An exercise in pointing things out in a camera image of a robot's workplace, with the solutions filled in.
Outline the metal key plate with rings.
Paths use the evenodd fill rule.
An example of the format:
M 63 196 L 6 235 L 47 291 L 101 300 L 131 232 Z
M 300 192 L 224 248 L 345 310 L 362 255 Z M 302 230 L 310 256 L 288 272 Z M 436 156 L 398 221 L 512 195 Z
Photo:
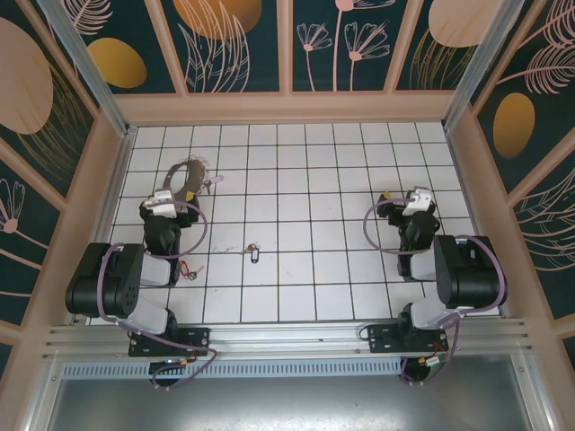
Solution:
M 187 160 L 170 167 L 162 182 L 163 189 L 170 189 L 176 200 L 194 198 L 201 187 L 208 182 L 208 161 L 203 157 L 193 155 Z

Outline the key with purple tag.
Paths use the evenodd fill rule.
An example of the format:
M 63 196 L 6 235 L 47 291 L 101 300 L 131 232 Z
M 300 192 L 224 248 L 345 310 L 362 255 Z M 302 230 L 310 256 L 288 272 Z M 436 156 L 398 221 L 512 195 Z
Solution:
M 199 194 L 207 194 L 210 195 L 212 189 L 220 182 L 222 182 L 225 179 L 225 177 L 223 175 L 217 175 L 214 176 L 212 178 L 209 178 L 205 181 L 202 182 L 200 189 L 199 189 Z

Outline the keys with red tag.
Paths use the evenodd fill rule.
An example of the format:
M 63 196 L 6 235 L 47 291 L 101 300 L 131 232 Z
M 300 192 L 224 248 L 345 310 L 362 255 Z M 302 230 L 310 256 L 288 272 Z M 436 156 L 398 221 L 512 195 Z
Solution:
M 198 278 L 199 273 L 204 269 L 204 266 L 200 266 L 197 269 L 190 269 L 188 263 L 185 260 L 180 261 L 180 274 L 186 280 L 194 281 Z

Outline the grey metal sheet panel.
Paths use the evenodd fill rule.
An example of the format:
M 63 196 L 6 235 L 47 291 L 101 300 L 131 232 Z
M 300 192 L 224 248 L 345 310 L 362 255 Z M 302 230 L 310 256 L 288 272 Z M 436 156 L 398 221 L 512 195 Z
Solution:
M 64 380 L 30 431 L 558 431 L 507 372 L 410 387 L 395 376 Z

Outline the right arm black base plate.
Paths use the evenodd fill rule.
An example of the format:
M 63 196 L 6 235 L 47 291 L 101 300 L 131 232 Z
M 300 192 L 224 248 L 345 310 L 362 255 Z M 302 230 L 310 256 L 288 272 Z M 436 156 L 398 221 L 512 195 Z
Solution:
M 443 330 L 402 329 L 398 324 L 367 326 L 367 342 L 371 353 L 398 355 L 447 352 L 449 345 Z

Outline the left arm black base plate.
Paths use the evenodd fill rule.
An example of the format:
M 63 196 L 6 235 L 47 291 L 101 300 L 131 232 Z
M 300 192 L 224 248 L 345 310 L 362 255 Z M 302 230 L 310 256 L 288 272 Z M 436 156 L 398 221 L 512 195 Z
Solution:
M 209 347 L 209 329 L 208 328 L 179 328 L 171 333 L 157 335 L 159 339 L 164 339 L 172 343 L 182 344 L 189 347 Z M 129 333 L 129 357 L 186 357 L 192 354 L 197 356 L 206 356 L 206 351 L 196 350 L 194 353 L 185 348 L 174 347 L 171 344 L 166 345 L 155 339 L 144 335 Z

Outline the aluminium slotted mounting rail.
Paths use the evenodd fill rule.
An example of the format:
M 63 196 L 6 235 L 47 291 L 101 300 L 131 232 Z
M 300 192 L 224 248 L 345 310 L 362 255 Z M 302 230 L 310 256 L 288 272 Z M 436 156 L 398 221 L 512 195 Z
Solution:
M 361 337 L 364 321 L 312 323 L 215 324 L 209 346 L 219 357 L 234 359 L 347 358 L 369 355 Z M 59 326 L 49 330 L 42 357 L 66 360 L 112 360 L 128 357 L 127 332 L 116 326 Z M 480 317 L 460 323 L 456 353 L 464 356 L 526 353 L 533 350 L 520 319 Z

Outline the right aluminium frame post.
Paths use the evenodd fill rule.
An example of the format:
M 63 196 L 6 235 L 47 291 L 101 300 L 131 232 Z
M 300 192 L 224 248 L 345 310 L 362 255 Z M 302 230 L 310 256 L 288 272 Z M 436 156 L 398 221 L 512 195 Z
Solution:
M 482 79 L 490 76 L 491 68 L 498 63 L 496 57 L 512 32 L 524 19 L 535 0 L 500 0 L 493 17 L 488 21 L 484 35 L 465 68 L 447 110 L 441 119 L 443 131 L 450 137 L 459 119 L 468 107 Z

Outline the aluminium frame post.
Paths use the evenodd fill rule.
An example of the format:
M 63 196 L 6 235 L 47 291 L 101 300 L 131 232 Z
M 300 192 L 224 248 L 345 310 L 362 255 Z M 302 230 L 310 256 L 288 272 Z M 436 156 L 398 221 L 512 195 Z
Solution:
M 68 18 L 64 6 L 59 0 L 38 0 L 38 3 L 64 45 L 66 52 L 75 61 L 79 73 L 99 102 L 113 128 L 122 138 L 126 137 L 129 132 L 129 123 L 121 113 L 119 105 L 115 101 L 109 86 L 104 82 L 98 67 L 93 62 L 93 58 L 89 54 L 80 34 Z
M 441 119 L 443 131 L 450 137 L 459 119 L 468 107 L 482 79 L 490 76 L 491 68 L 498 63 L 496 57 L 512 32 L 524 19 L 535 0 L 500 0 L 493 17 L 488 21 L 484 35 L 465 68 L 447 110 Z

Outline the left aluminium frame post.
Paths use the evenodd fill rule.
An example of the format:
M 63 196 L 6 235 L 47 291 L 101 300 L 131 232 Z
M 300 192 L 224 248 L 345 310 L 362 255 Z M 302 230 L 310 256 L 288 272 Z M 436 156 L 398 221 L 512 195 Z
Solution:
M 75 61 L 79 73 L 99 102 L 113 128 L 122 138 L 126 137 L 129 132 L 129 123 L 121 113 L 119 105 L 115 101 L 109 86 L 104 82 L 98 67 L 93 62 L 93 58 L 89 54 L 80 34 L 68 18 L 64 6 L 59 0 L 38 0 L 38 3 L 64 45 L 66 52 Z

